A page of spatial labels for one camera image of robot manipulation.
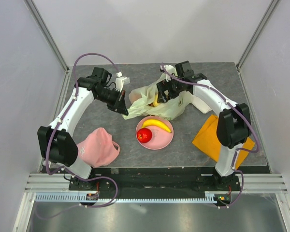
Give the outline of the translucent green plastic bag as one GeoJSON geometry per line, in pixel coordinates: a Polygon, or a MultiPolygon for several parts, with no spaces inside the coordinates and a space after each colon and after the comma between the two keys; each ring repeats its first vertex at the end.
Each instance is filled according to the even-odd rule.
{"type": "Polygon", "coordinates": [[[132,90],[129,94],[131,106],[128,115],[123,118],[128,120],[137,116],[158,116],[171,121],[183,114],[185,107],[191,103],[191,93],[183,91],[174,99],[158,102],[157,83],[164,79],[165,74],[162,74],[156,82],[132,90]]]}

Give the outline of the yellow fake banana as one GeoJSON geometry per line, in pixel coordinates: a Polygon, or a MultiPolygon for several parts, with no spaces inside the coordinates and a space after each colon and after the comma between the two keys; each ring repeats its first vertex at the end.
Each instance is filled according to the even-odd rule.
{"type": "Polygon", "coordinates": [[[146,128],[148,126],[156,126],[156,127],[159,127],[161,129],[163,129],[164,131],[166,131],[168,133],[171,133],[172,132],[172,130],[170,129],[170,127],[168,127],[167,124],[165,124],[164,122],[162,122],[162,121],[160,121],[158,119],[151,118],[151,119],[145,120],[143,122],[141,128],[146,128]]]}

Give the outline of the red fake apple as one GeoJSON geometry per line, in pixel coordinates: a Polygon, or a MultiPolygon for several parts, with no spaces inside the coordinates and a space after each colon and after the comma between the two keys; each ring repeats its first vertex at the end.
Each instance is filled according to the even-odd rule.
{"type": "Polygon", "coordinates": [[[148,143],[151,139],[152,139],[152,131],[148,128],[141,128],[137,131],[136,133],[137,136],[137,140],[144,144],[144,143],[148,143]]]}

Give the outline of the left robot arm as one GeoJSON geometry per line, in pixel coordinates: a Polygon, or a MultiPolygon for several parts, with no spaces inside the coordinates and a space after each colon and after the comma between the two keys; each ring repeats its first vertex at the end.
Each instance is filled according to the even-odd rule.
{"type": "Polygon", "coordinates": [[[120,72],[116,75],[114,88],[110,88],[112,74],[103,68],[95,67],[90,76],[78,78],[59,115],[49,126],[41,126],[37,131],[42,158],[80,177],[79,183],[86,190],[95,188],[96,177],[90,174],[92,168],[78,156],[73,133],[84,111],[94,100],[106,103],[113,112],[128,115],[123,86],[129,84],[130,79],[120,72]]]}

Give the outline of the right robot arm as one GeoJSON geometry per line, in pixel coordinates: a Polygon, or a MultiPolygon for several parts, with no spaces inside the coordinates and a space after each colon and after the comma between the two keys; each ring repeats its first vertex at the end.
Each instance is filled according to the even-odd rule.
{"type": "Polygon", "coordinates": [[[202,100],[217,116],[216,135],[221,144],[217,175],[212,177],[212,186],[223,190],[229,185],[228,176],[235,172],[237,151],[251,135],[252,127],[247,104],[238,104],[215,88],[202,73],[195,73],[188,61],[175,66],[160,65],[165,78],[157,83],[158,102],[166,103],[182,92],[189,92],[202,100]]]}

